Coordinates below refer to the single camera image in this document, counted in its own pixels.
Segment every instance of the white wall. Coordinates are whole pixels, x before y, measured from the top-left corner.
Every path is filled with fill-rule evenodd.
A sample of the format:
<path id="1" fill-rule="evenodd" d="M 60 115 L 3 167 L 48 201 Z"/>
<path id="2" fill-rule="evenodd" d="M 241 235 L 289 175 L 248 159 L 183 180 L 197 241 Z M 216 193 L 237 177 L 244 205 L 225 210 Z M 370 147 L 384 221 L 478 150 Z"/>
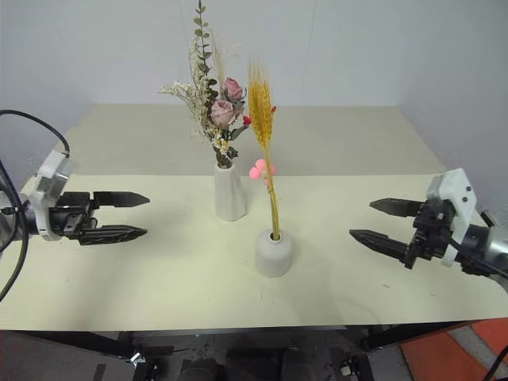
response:
<path id="1" fill-rule="evenodd" d="M 402 112 L 508 227 L 508 2 L 462 1 L 447 13 Z"/>
<path id="2" fill-rule="evenodd" d="M 65 133 L 88 113 L 92 99 L 54 26 L 57 3 L 2 1 L 1 106 L 34 114 Z M 19 117 L 2 117 L 0 128 L 0 155 L 19 187 L 56 139 Z"/>
<path id="3" fill-rule="evenodd" d="M 316 121 L 323 127 L 310 131 Z M 192 125 L 185 106 L 96 105 L 67 138 L 78 174 L 209 175 L 214 152 L 191 136 Z M 121 137 L 111 126 L 124 131 Z M 238 173 L 247 175 L 261 155 L 256 136 L 247 131 L 233 146 L 240 152 Z M 271 146 L 280 175 L 416 175 L 444 169 L 396 106 L 279 107 Z"/>
<path id="4" fill-rule="evenodd" d="M 63 76 L 93 102 L 177 103 L 161 84 L 189 80 L 187 46 L 197 0 L 6 0 L 26 49 L 49 46 Z M 206 20 L 228 46 L 230 75 L 264 62 L 282 106 L 400 103 L 450 0 L 213 0 Z M 16 57 L 7 57 L 17 64 Z M 18 72 L 53 59 L 26 62 Z"/>

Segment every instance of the dried rose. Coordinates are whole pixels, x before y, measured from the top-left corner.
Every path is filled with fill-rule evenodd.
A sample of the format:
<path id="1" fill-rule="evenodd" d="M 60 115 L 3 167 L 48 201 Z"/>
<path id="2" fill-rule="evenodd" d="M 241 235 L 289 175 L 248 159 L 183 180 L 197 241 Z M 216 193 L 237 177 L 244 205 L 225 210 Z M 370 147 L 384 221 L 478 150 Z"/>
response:
<path id="1" fill-rule="evenodd" d="M 212 121 L 222 129 L 227 129 L 235 119 L 235 110 L 231 102 L 218 100 L 212 105 Z"/>
<path id="2" fill-rule="evenodd" d="M 244 97 L 241 86 L 233 78 L 228 77 L 225 79 L 224 89 L 229 100 L 239 101 Z"/>

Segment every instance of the beige tabletop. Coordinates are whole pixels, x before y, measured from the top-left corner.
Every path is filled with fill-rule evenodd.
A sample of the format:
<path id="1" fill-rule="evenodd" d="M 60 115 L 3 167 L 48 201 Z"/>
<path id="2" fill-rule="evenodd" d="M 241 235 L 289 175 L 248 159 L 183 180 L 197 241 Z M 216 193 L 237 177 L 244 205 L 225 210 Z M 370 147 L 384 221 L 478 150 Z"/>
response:
<path id="1" fill-rule="evenodd" d="M 148 233 L 123 244 L 30 241 L 19 280 L 0 304 L 0 329 L 223 329 L 387 324 L 508 316 L 504 290 L 438 260 L 412 271 L 348 235 L 373 229 L 408 241 L 411 220 L 368 207 L 378 198 L 422 199 L 430 175 L 279 176 L 282 229 L 294 262 L 280 278 L 258 274 L 256 235 L 269 227 L 266 190 L 242 179 L 248 214 L 214 216 L 210 176 L 74 175 L 69 191 L 135 191 L 149 204 L 103 208 L 99 224 Z M 2 257 L 5 282 L 19 243 Z"/>
<path id="2" fill-rule="evenodd" d="M 96 105 L 67 139 L 79 175 L 211 175 L 185 106 Z M 232 146 L 247 175 L 261 157 L 249 129 Z M 280 175 L 422 175 L 445 167 L 397 107 L 279 107 L 271 141 Z"/>

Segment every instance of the gray floor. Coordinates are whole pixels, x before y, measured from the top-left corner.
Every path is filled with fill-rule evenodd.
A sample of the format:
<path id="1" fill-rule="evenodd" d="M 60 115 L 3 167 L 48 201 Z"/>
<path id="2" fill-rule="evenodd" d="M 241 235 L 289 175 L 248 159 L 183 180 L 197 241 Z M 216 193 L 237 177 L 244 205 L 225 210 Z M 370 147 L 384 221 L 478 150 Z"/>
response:
<path id="1" fill-rule="evenodd" d="M 330 349 L 341 348 L 350 352 L 358 350 L 345 338 L 343 332 L 345 331 L 305 330 L 199 336 L 167 336 L 169 333 L 150 332 L 137 333 L 135 343 L 147 346 L 173 345 L 176 350 L 184 349 L 162 359 L 162 374 L 157 378 L 160 381 L 176 381 L 184 362 L 203 357 L 213 357 L 218 363 L 224 364 L 229 381 L 257 381 L 263 379 L 262 376 L 239 369 L 238 363 L 232 363 L 227 358 L 228 349 L 287 347 L 299 348 L 306 355 L 318 380 L 339 381 L 343 378 L 336 377 L 337 369 L 333 366 Z M 115 335 L 116 333 L 105 334 L 110 337 Z M 59 344 L 35 341 L 16 333 L 2 332 L 1 344 L 1 381 L 116 381 L 131 380 L 134 373 L 132 365 L 120 360 Z M 411 380 L 397 347 L 370 353 L 369 360 L 376 381 Z"/>

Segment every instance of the flower stem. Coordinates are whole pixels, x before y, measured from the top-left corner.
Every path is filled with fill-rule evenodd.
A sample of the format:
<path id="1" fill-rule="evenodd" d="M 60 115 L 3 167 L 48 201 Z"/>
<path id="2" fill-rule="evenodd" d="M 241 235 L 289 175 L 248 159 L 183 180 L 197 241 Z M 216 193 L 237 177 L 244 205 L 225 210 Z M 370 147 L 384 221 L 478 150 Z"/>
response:
<path id="1" fill-rule="evenodd" d="M 270 194 L 271 227 L 273 230 L 272 239 L 278 241 L 280 240 L 279 207 L 277 206 L 277 196 L 275 194 L 275 188 L 273 187 L 273 176 L 271 175 L 271 152 L 269 144 L 267 144 L 264 149 L 264 159 L 267 162 L 268 193 Z"/>
<path id="2" fill-rule="evenodd" d="M 199 0 L 199 10 L 201 11 L 201 0 Z M 203 37 L 203 17 L 202 13 L 199 12 L 199 28 L 201 29 L 201 48 L 202 48 L 202 54 L 203 54 L 203 63 L 206 64 L 206 57 L 205 57 L 205 38 Z"/>

